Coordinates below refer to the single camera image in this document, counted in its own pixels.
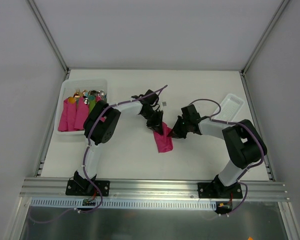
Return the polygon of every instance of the white plastic bin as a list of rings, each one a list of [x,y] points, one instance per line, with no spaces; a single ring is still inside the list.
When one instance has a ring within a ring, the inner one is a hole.
[[[68,97],[72,97],[77,89],[83,90],[103,90],[106,94],[108,92],[108,84],[105,79],[98,78],[86,78],[86,79],[68,79],[61,85],[60,95],[58,99],[58,105],[56,107],[55,120],[54,120],[54,132],[59,135],[80,135],[85,131],[58,131],[59,122],[62,111],[64,109],[64,100]]]

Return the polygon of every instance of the empty white basket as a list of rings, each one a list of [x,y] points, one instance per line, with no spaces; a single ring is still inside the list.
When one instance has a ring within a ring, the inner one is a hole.
[[[68,79],[65,80],[61,85],[61,90],[58,99],[58,105],[56,107],[55,120],[54,120],[54,132],[59,135],[79,135],[84,134],[85,131],[58,131],[59,122],[62,111],[64,109],[64,100],[68,97],[72,97],[77,89],[83,90],[103,90],[107,94],[107,80],[97,78],[87,79]]]
[[[225,99],[221,102],[221,112],[213,116],[212,119],[223,120],[231,122],[235,119],[241,108],[244,106],[245,101],[240,97],[229,93]],[[219,107],[216,108],[214,114],[219,111]]]

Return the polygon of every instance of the white wall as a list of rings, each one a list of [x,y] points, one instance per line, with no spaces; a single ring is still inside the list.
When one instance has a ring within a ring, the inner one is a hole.
[[[0,0],[0,240],[64,73],[25,0]]]
[[[292,0],[247,73],[278,181],[300,224],[300,0]]]
[[[242,70],[282,0],[36,0],[70,67]]]

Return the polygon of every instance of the folded red napkin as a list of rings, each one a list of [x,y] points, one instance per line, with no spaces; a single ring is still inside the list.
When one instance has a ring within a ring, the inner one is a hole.
[[[68,131],[73,132],[76,131],[75,129],[75,121],[77,115],[77,103],[70,103],[67,104],[67,122],[68,122]]]
[[[59,122],[58,131],[60,132],[66,132],[68,131],[68,99],[63,101],[63,110]]]
[[[163,135],[160,135],[157,132],[153,132],[154,140],[156,143],[156,146],[158,148],[159,153],[166,153],[170,152],[172,149],[174,149],[174,145],[172,143],[172,137],[168,136],[168,134],[171,131],[171,128],[167,126],[164,122],[162,123],[163,128]]]
[[[74,128],[76,130],[83,130],[84,123],[89,115],[89,107],[84,103],[84,98],[80,97],[78,101],[78,107],[76,110]]]

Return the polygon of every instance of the mounting plate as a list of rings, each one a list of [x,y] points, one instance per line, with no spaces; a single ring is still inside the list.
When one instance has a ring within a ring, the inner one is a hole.
[[[109,196],[110,190],[110,181],[104,180],[94,180],[93,183],[100,189],[103,197]],[[74,180],[68,180],[66,185],[65,195],[67,196],[92,196],[95,193],[94,188],[91,188],[90,192],[82,191],[80,187],[73,187],[75,186]]]
[[[198,182],[198,195],[200,199],[242,199],[242,189],[239,183],[235,184],[231,189],[226,189],[222,195],[216,191],[205,191],[210,182]]]

